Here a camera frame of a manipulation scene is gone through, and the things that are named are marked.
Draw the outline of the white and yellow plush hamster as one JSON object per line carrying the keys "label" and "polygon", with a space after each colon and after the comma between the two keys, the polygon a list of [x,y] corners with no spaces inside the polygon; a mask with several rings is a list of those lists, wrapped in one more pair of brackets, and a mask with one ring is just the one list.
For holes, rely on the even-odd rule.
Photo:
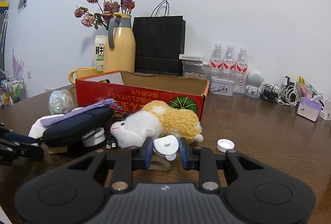
{"label": "white and yellow plush hamster", "polygon": [[163,101],[152,101],[123,121],[110,127],[110,133],[120,148],[142,146],[145,139],[173,135],[184,137],[188,143],[202,143],[202,127],[198,116],[191,110],[171,108]]}

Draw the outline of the white sock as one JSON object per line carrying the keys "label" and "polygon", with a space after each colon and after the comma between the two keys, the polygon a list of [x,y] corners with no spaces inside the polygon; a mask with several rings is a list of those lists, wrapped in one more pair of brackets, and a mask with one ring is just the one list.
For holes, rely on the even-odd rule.
{"label": "white sock", "polygon": [[48,115],[48,116],[43,116],[43,117],[39,118],[31,126],[28,137],[34,138],[34,139],[40,139],[43,136],[44,131],[46,130],[46,128],[43,127],[41,121],[44,120],[44,119],[53,119],[55,117],[61,117],[61,116],[63,116],[63,114],[54,114],[54,115]]}

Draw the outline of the water bottle left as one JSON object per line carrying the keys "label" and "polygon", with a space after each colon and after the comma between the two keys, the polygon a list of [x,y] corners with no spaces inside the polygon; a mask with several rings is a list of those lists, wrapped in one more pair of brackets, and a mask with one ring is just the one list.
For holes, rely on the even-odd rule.
{"label": "water bottle left", "polygon": [[215,77],[215,78],[220,77],[222,65],[223,65],[222,45],[219,43],[215,43],[209,61],[210,77]]}

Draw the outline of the colourful snack packet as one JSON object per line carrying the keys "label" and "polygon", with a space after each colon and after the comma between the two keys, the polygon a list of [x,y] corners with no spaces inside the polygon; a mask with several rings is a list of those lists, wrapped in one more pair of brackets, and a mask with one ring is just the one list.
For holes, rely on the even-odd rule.
{"label": "colourful snack packet", "polygon": [[322,94],[319,93],[313,87],[312,84],[310,84],[307,80],[304,79],[304,77],[299,76],[298,82],[299,82],[301,94],[303,97],[312,99],[315,96],[322,96]]}

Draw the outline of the small decorated tin box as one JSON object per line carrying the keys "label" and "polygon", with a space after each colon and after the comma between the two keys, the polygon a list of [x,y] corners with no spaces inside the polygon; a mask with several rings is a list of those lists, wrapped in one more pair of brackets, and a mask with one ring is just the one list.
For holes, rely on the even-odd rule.
{"label": "small decorated tin box", "polygon": [[211,77],[209,92],[216,95],[233,96],[234,86],[234,81]]}

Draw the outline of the white ribbed round knob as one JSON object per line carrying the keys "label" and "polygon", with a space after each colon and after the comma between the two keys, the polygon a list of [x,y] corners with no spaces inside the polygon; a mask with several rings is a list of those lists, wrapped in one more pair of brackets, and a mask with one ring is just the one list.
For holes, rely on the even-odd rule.
{"label": "white ribbed round knob", "polygon": [[81,137],[85,147],[96,146],[106,140],[104,128],[97,128]]}

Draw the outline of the iridescent glass ball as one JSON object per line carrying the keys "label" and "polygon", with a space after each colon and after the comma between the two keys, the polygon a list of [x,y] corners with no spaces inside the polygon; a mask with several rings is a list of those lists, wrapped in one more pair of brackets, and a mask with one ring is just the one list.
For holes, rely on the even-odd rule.
{"label": "iridescent glass ball", "polygon": [[73,96],[68,90],[54,90],[52,91],[49,101],[49,112],[54,114],[66,114],[74,108]]}

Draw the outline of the water bottle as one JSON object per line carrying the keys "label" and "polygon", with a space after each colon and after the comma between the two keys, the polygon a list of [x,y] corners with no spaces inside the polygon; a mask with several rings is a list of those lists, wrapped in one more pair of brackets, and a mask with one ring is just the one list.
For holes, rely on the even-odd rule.
{"label": "water bottle", "polygon": [[235,81],[233,92],[236,94],[243,93],[243,85],[245,82],[247,68],[248,68],[247,49],[240,48],[240,52],[235,65],[235,71],[233,73],[233,79]]}
{"label": "water bottle", "polygon": [[215,43],[209,61],[210,77],[215,77],[215,78],[220,77],[222,65],[223,65],[222,45],[219,43]]}
{"label": "water bottle", "polygon": [[234,46],[228,45],[227,50],[225,51],[224,57],[223,57],[223,74],[222,77],[223,79],[226,80],[231,80],[233,71],[235,69],[235,59],[233,57],[233,51],[234,51]]}

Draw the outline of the white milk carton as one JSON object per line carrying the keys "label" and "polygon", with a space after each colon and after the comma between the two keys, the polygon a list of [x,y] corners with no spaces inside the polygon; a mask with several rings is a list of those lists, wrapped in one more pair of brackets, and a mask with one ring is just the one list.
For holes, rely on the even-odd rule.
{"label": "white milk carton", "polygon": [[96,35],[94,41],[94,65],[97,69],[97,73],[104,72],[104,49],[107,36]]}

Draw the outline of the water bottle right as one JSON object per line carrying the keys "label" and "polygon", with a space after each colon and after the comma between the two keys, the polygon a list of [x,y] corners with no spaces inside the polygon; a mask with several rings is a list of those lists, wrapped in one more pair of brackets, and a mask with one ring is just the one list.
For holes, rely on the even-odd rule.
{"label": "water bottle right", "polygon": [[248,68],[247,49],[240,48],[240,52],[235,65],[235,71],[233,73],[233,79],[235,81],[233,92],[236,94],[243,93],[243,85],[245,82],[247,68]]}

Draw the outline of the purple tissue pack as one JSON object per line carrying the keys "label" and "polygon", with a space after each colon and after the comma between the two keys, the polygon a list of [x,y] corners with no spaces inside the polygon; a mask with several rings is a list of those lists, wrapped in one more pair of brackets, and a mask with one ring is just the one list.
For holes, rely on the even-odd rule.
{"label": "purple tissue pack", "polygon": [[312,122],[316,122],[322,110],[322,104],[309,98],[301,98],[297,109],[297,114]]}

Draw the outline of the navy zip pouch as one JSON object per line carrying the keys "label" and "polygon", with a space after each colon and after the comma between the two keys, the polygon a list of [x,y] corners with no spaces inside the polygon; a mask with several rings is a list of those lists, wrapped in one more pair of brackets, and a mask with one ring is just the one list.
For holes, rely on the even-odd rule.
{"label": "navy zip pouch", "polygon": [[48,147],[64,147],[81,140],[89,131],[102,127],[113,116],[110,107],[96,108],[50,126],[42,136]]}

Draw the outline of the water bottle middle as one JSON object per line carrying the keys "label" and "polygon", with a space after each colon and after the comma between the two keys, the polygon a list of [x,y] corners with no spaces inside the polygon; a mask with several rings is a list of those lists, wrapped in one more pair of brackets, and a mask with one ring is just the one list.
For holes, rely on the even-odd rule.
{"label": "water bottle middle", "polygon": [[233,51],[234,51],[234,46],[228,45],[227,50],[225,51],[224,57],[223,57],[223,74],[222,77],[223,79],[226,80],[231,80],[233,71],[235,69],[235,59],[233,57]]}

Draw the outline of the yellow thermos jug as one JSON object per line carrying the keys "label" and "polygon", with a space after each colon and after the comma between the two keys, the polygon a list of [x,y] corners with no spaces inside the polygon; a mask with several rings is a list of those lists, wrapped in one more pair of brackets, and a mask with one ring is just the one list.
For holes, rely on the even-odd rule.
{"label": "yellow thermos jug", "polygon": [[131,16],[114,13],[108,25],[108,41],[104,48],[104,72],[135,70],[136,42]]}

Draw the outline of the clear snack container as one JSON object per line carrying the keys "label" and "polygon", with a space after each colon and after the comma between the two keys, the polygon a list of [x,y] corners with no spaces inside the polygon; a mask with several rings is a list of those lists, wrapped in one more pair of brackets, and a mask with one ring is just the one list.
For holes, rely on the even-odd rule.
{"label": "clear snack container", "polygon": [[183,77],[206,80],[209,63],[198,55],[180,54],[179,60],[183,65]]}

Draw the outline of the small white bottle cap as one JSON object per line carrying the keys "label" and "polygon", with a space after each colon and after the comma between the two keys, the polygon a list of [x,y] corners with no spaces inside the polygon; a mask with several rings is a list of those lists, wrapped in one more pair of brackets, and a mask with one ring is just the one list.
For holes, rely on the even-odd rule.
{"label": "small white bottle cap", "polygon": [[228,139],[219,139],[217,141],[217,149],[220,152],[226,153],[227,150],[233,150],[235,148],[235,144]]}

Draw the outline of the white robot toy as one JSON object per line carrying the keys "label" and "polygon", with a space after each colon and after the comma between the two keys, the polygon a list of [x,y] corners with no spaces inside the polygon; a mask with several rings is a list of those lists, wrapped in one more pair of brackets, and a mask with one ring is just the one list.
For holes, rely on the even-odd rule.
{"label": "white robot toy", "polygon": [[251,70],[247,75],[248,84],[245,87],[244,94],[251,98],[260,98],[260,85],[263,83],[262,73],[256,69]]}

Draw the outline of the white round plastic gadget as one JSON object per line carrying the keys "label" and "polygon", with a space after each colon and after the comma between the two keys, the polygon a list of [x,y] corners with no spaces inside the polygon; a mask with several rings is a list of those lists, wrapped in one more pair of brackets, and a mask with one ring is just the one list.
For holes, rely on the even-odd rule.
{"label": "white round plastic gadget", "polygon": [[154,152],[167,161],[174,161],[176,159],[178,149],[179,142],[174,135],[157,138],[153,143]]}

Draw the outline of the red cardboard box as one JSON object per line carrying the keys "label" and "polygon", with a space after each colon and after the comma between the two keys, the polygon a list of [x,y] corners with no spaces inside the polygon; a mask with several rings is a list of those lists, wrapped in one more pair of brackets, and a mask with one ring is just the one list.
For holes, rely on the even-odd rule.
{"label": "red cardboard box", "polygon": [[77,103],[92,105],[112,98],[120,112],[133,114],[154,100],[202,118],[209,81],[173,75],[113,71],[76,80]]}

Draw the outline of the black paper shopping bag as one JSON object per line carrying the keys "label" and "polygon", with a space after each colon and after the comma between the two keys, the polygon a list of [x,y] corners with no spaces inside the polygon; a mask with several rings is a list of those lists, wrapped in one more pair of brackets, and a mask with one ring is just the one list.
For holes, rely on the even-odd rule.
{"label": "black paper shopping bag", "polygon": [[168,0],[161,1],[149,17],[135,17],[135,72],[182,76],[185,33],[186,21],[169,15]]}

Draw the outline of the yellow ceramic mug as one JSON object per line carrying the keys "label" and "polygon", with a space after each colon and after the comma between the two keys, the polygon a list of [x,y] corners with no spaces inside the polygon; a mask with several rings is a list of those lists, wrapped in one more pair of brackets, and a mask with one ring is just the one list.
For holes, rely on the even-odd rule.
{"label": "yellow ceramic mug", "polygon": [[91,75],[96,75],[98,73],[98,69],[96,67],[85,67],[85,68],[77,68],[71,70],[68,74],[68,80],[72,84],[76,84],[77,78],[88,77]]}

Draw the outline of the dried pink rose bouquet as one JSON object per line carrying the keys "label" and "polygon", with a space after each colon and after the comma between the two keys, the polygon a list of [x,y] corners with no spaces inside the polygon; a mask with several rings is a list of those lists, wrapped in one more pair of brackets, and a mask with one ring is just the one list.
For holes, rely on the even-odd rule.
{"label": "dried pink rose bouquet", "polygon": [[85,27],[94,27],[96,30],[99,27],[108,29],[110,19],[118,12],[131,14],[135,8],[134,0],[86,0],[89,4],[96,4],[99,9],[96,12],[91,12],[87,7],[76,7],[74,16],[79,18],[81,24]]}

